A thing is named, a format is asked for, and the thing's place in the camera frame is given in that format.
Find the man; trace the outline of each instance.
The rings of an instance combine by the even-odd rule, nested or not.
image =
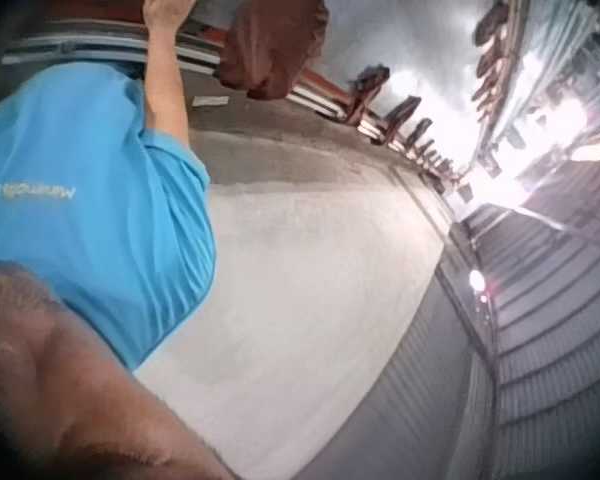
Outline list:
[[[0,103],[0,435],[43,478],[233,478],[128,372],[214,274],[175,53],[193,3],[145,1],[144,94],[78,63]]]

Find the shirt sleeve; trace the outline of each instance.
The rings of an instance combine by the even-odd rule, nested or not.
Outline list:
[[[200,182],[202,191],[209,187],[211,179],[200,159],[175,137],[158,130],[146,129],[140,136],[149,156],[156,161],[182,162]]]

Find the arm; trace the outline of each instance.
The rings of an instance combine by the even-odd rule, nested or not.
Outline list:
[[[22,270],[0,269],[0,433],[45,478],[232,478]]]
[[[145,0],[149,30],[145,76],[146,127],[171,134],[189,146],[189,122],[175,44],[196,0]]]

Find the hand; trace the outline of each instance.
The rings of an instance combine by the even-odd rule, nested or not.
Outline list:
[[[196,0],[144,0],[142,13],[149,33],[164,32],[175,36],[195,3]]]

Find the corrugated metal wall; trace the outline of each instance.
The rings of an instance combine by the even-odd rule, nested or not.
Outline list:
[[[467,287],[468,262],[445,250],[378,382],[298,480],[477,478],[493,382],[466,331],[466,322],[485,328]]]
[[[600,164],[565,165],[525,207],[600,240]],[[511,215],[478,252],[498,308],[492,478],[587,478],[574,472],[600,454],[600,248]]]

